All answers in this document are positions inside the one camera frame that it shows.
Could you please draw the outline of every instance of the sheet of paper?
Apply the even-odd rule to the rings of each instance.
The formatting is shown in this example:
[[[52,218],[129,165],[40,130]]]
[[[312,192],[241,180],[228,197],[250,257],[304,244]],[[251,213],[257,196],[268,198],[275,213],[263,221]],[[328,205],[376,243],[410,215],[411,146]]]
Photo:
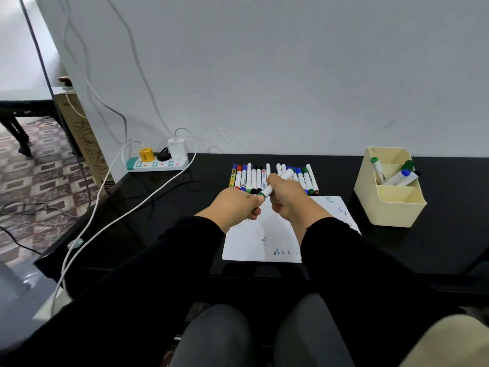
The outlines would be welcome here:
[[[360,233],[341,197],[311,198]],[[244,220],[226,234],[223,260],[301,263],[300,247],[290,223],[273,212],[270,198],[261,209],[257,220]]]

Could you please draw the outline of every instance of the pencil holder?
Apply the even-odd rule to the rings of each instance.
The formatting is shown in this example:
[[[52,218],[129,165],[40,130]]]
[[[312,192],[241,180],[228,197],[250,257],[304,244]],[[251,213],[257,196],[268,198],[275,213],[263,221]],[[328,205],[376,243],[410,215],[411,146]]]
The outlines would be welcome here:
[[[380,185],[372,157],[378,157],[385,176],[390,178],[411,160],[411,154],[405,148],[367,147],[355,183],[355,193],[372,224],[411,227],[426,206],[419,179],[410,186]]]

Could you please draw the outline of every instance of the power strip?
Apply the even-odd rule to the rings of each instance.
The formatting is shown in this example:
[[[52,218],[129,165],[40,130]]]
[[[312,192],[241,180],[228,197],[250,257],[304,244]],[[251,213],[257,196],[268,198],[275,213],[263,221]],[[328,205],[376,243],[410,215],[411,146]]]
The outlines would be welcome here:
[[[151,162],[143,162],[141,157],[133,157],[126,162],[127,171],[145,172],[145,171],[178,171],[183,170],[188,165],[188,157],[171,158],[166,161],[154,159]]]

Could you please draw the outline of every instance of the patterned floor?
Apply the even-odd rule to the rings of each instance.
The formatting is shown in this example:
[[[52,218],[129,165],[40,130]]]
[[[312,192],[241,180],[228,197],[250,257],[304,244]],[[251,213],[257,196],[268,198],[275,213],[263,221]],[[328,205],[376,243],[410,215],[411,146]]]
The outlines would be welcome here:
[[[83,215],[88,208],[87,189],[63,130],[49,117],[27,124],[24,121],[22,127],[32,143],[32,159],[17,152],[19,144],[12,135],[0,133],[0,205],[15,200],[43,202],[70,215]],[[91,198],[95,200],[96,184],[86,165],[84,171]],[[0,216],[0,226],[7,228],[19,243],[40,252],[75,221],[76,218],[57,210],[40,211],[30,216]],[[16,246],[7,234],[0,231],[0,260],[13,266],[34,255],[36,253]]]

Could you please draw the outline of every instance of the black sleeve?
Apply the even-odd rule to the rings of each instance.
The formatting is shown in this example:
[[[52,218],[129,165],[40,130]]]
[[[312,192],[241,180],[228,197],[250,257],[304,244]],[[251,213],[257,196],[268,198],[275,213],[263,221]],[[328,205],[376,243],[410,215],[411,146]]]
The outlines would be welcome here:
[[[301,255],[356,367],[398,366],[435,322],[461,313],[338,219],[310,226]]]
[[[222,239],[223,232],[211,220],[180,219],[154,245],[63,308],[2,363],[159,366]]]

